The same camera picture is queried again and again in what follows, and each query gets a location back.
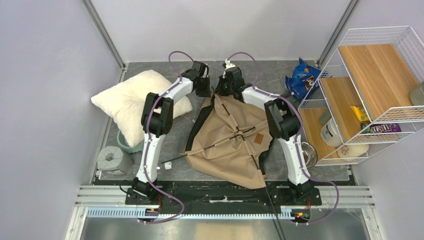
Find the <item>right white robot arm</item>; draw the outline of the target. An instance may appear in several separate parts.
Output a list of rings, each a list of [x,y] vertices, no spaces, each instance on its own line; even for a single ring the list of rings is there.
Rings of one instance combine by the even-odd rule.
[[[219,77],[218,93],[265,111],[270,135],[282,146],[288,169],[289,189],[296,199],[310,194],[314,186],[309,179],[302,152],[302,119],[294,106],[280,95],[245,83],[239,67],[230,64]]]

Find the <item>beige pet tent fabric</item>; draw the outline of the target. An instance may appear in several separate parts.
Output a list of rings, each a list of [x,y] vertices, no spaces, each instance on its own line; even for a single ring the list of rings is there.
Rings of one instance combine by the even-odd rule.
[[[263,162],[273,140],[263,109],[214,94],[203,103],[184,153],[196,171],[260,189],[266,185]]]

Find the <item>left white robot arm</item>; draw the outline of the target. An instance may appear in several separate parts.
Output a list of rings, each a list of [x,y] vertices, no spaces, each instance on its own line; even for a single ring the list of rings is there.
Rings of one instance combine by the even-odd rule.
[[[132,183],[135,193],[150,200],[156,197],[153,182],[157,179],[161,147],[173,125],[174,105],[193,91],[200,97],[211,96],[209,67],[200,61],[194,61],[167,89],[147,94],[141,117],[144,131],[141,163]]]

